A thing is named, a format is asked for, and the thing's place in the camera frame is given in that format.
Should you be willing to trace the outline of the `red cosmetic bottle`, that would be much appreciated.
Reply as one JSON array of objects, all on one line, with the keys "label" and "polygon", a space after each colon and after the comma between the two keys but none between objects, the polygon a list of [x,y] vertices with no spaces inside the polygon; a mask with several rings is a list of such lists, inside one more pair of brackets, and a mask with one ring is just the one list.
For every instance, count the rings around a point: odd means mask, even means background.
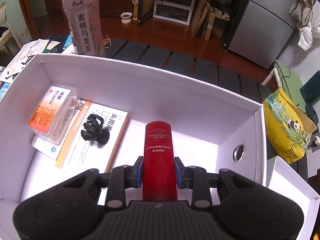
[{"label": "red cosmetic bottle", "polygon": [[142,199],[177,200],[171,126],[167,122],[153,121],[146,125]]}]

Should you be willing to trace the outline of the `white box lid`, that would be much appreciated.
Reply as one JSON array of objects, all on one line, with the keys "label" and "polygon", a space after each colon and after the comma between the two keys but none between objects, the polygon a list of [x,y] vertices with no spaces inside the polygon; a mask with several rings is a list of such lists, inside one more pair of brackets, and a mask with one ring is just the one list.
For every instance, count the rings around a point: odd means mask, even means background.
[{"label": "white box lid", "polygon": [[266,186],[300,206],[304,223],[297,239],[310,239],[318,214],[319,194],[279,156],[267,161]]}]

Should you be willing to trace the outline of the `white yellow medicine box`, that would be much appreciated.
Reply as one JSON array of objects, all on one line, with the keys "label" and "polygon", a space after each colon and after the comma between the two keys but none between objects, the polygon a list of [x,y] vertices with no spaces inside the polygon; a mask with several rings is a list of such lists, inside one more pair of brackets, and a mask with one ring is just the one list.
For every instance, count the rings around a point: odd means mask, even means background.
[{"label": "white yellow medicine box", "polygon": [[74,110],[59,144],[35,135],[31,145],[66,172],[90,168],[110,172],[128,120],[125,111],[85,101],[81,109]]}]

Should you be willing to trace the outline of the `black hair claw clip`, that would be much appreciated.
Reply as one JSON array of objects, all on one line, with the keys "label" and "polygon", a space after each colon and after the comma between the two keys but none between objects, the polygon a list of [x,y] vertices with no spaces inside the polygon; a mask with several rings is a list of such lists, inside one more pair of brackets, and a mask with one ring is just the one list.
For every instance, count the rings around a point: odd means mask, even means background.
[{"label": "black hair claw clip", "polygon": [[96,114],[90,114],[83,124],[81,136],[85,141],[97,142],[99,145],[106,145],[110,139],[110,132],[103,128],[104,119]]}]

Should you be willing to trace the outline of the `white storage box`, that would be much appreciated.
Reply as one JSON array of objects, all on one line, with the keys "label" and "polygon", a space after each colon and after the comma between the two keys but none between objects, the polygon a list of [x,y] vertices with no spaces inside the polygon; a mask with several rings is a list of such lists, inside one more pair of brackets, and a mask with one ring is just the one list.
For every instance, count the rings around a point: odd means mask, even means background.
[{"label": "white storage box", "polygon": [[125,111],[129,123],[114,166],[131,165],[144,152],[145,127],[171,125],[174,155],[208,172],[233,170],[266,183],[263,106],[191,77],[101,57],[39,54],[1,99],[1,239],[18,239],[18,204],[73,176],[31,146],[28,127],[51,85],[74,87],[81,99]]}]

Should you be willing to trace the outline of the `orange white medicine box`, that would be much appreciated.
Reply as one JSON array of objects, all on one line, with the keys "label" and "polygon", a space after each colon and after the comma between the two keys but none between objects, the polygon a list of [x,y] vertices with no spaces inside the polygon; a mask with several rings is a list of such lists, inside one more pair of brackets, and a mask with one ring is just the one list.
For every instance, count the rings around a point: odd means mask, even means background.
[{"label": "orange white medicine box", "polygon": [[59,144],[71,122],[78,93],[74,87],[52,85],[38,102],[28,126],[49,142]]}]

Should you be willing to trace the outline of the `yellow panda tissue pack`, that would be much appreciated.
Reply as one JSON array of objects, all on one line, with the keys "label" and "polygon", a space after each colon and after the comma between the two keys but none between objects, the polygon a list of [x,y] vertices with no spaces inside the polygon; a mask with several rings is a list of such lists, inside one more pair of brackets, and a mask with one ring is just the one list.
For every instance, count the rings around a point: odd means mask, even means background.
[{"label": "yellow panda tissue pack", "polygon": [[316,124],[298,109],[282,88],[264,101],[266,136],[288,164],[304,157]]}]

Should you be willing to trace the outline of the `green small stool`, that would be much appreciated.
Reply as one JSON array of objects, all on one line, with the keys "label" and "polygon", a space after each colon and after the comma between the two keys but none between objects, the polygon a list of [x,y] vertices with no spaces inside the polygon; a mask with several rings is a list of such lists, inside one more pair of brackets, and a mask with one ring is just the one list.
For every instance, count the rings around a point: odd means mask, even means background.
[{"label": "green small stool", "polygon": [[305,112],[306,103],[300,92],[303,84],[300,77],[290,67],[285,66],[279,60],[275,60],[273,68],[261,85],[266,86],[270,80],[274,80],[276,88],[281,87],[295,106]]}]

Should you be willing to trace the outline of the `stack of papers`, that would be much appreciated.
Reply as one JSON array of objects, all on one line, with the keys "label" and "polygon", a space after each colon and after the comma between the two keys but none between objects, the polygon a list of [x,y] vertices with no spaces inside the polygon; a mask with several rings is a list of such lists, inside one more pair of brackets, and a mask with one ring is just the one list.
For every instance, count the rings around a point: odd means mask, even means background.
[{"label": "stack of papers", "polygon": [[15,78],[35,55],[48,53],[59,44],[59,41],[43,39],[25,44],[9,64],[1,70],[1,98],[3,98]]}]

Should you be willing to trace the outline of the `small ceramic pot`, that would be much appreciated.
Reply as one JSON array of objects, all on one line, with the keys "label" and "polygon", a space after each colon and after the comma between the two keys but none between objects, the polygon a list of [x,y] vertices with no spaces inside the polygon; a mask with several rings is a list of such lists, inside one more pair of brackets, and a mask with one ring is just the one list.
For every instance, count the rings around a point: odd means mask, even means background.
[{"label": "small ceramic pot", "polygon": [[129,24],[132,21],[132,13],[131,12],[124,12],[121,14],[121,22],[122,24]]}]

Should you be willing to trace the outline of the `silver refrigerator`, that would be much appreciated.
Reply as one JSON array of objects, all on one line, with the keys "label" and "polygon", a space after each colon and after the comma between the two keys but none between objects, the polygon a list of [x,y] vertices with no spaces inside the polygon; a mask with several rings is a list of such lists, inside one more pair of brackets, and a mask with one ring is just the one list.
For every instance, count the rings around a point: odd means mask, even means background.
[{"label": "silver refrigerator", "polygon": [[297,25],[297,20],[289,14],[295,1],[249,0],[228,49],[269,68]]}]

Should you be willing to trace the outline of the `pink tea bottle vase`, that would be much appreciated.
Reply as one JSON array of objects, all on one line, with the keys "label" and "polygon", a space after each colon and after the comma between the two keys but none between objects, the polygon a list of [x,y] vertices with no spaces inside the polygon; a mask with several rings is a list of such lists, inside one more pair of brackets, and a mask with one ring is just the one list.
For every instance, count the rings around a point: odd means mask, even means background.
[{"label": "pink tea bottle vase", "polygon": [[105,56],[99,0],[62,0],[75,53]]}]

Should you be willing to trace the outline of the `beige chair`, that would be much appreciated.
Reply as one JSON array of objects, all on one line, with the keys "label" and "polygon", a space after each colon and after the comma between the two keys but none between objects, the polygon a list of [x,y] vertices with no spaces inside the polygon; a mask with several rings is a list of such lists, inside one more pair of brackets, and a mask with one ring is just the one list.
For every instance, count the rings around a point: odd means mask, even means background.
[{"label": "beige chair", "polygon": [[16,43],[16,46],[18,48],[22,48],[22,45],[20,43],[20,41],[18,40],[15,32],[13,31],[9,20],[7,18],[6,15],[6,8],[7,8],[7,4],[5,2],[3,2],[1,4],[1,9],[0,9],[0,21],[1,21],[1,29],[5,29],[4,31],[1,31],[1,47],[5,47],[8,51],[8,53],[10,55],[13,55],[12,51],[10,50],[9,46],[7,45],[7,43],[13,39]]}]

